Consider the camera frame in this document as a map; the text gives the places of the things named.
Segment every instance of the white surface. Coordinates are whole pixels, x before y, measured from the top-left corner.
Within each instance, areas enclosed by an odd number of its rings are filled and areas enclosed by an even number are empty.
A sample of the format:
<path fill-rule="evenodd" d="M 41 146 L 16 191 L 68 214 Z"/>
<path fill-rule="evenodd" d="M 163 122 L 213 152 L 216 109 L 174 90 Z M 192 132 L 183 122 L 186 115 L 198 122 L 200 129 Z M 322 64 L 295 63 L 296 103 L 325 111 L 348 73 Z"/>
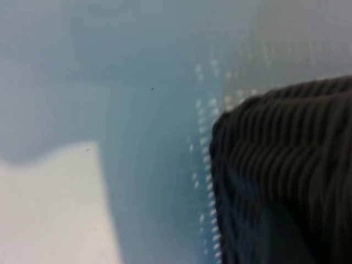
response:
<path fill-rule="evenodd" d="M 99 155 L 85 142 L 23 167 L 0 163 L 0 263 L 123 263 Z"/>

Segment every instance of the light blue surface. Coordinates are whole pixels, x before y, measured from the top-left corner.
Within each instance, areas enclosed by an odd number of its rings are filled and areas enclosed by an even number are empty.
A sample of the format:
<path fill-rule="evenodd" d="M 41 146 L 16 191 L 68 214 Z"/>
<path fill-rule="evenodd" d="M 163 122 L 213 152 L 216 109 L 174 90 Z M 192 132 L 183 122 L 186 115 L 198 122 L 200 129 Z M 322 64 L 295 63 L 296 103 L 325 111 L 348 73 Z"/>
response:
<path fill-rule="evenodd" d="M 224 94 L 348 73 L 338 2 L 1 0 L 1 157 L 98 141 L 125 264 L 217 263 L 201 139 Z"/>

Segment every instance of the light spot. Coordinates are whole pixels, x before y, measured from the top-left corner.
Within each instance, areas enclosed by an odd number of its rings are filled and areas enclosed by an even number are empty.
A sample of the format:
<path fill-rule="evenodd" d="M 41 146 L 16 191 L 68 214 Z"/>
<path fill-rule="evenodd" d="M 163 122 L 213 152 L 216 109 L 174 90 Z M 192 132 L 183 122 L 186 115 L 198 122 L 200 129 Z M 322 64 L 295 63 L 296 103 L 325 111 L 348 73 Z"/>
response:
<path fill-rule="evenodd" d="M 200 108 L 198 110 L 198 116 L 203 116 L 205 114 L 205 109 L 204 108 Z"/>
<path fill-rule="evenodd" d="M 209 182 L 210 180 L 211 180 L 211 174 L 209 173 L 205 176 L 205 182 Z"/>
<path fill-rule="evenodd" d="M 216 67 L 218 65 L 218 61 L 216 59 L 212 59 L 210 60 L 210 65 L 212 65 L 213 67 Z"/>
<path fill-rule="evenodd" d="M 233 109 L 233 106 L 231 105 L 226 106 L 226 111 L 232 111 L 232 109 Z"/>
<path fill-rule="evenodd" d="M 204 80 L 204 75 L 203 74 L 199 74 L 198 75 L 198 81 L 202 82 Z"/>
<path fill-rule="evenodd" d="M 200 126 L 199 127 L 199 134 L 203 134 L 207 131 L 207 127 L 206 126 Z"/>
<path fill-rule="evenodd" d="M 208 154 L 209 153 L 209 148 L 208 147 L 204 147 L 202 149 L 202 154 Z"/>
<path fill-rule="evenodd" d="M 220 239 L 220 235 L 215 235 L 213 236 L 213 241 L 219 240 Z"/>
<path fill-rule="evenodd" d="M 204 163 L 207 163 L 207 162 L 209 162 L 209 161 L 210 161 L 210 155 L 204 156 L 203 162 L 204 162 Z"/>
<path fill-rule="evenodd" d="M 208 144 L 209 142 L 209 138 L 207 136 L 204 136 L 204 137 L 201 137 L 200 139 L 200 145 L 205 145 L 205 144 Z"/>
<path fill-rule="evenodd" d="M 212 111 L 211 111 L 211 115 L 212 116 L 217 116 L 220 114 L 220 110 L 219 108 L 214 108 Z"/>
<path fill-rule="evenodd" d="M 202 71 L 202 65 L 198 64 L 195 68 L 197 73 L 200 73 Z"/>
<path fill-rule="evenodd" d="M 202 100 L 198 99 L 196 101 L 196 108 L 200 108 L 202 106 Z"/>
<path fill-rule="evenodd" d="M 224 97 L 224 102 L 225 102 L 225 103 L 231 103 L 231 101 L 232 101 L 231 96 L 226 95 L 226 96 Z"/>
<path fill-rule="evenodd" d="M 200 222 L 200 223 L 203 223 L 203 221 L 204 221 L 204 214 L 201 214 L 201 215 L 200 215 L 200 218 L 199 218 L 199 222 Z"/>
<path fill-rule="evenodd" d="M 217 105 L 216 98 L 210 99 L 208 105 L 211 107 L 215 107 Z"/>
<path fill-rule="evenodd" d="M 236 94 L 238 96 L 242 97 L 243 96 L 243 91 L 242 90 L 238 90 L 238 91 L 236 91 Z"/>
<path fill-rule="evenodd" d="M 205 117 L 200 117 L 198 119 L 198 125 L 203 125 L 205 123 Z"/>
<path fill-rule="evenodd" d="M 211 190 L 213 188 L 213 184 L 212 183 L 209 183 L 208 185 L 207 185 L 207 190 L 209 191 L 209 190 Z"/>

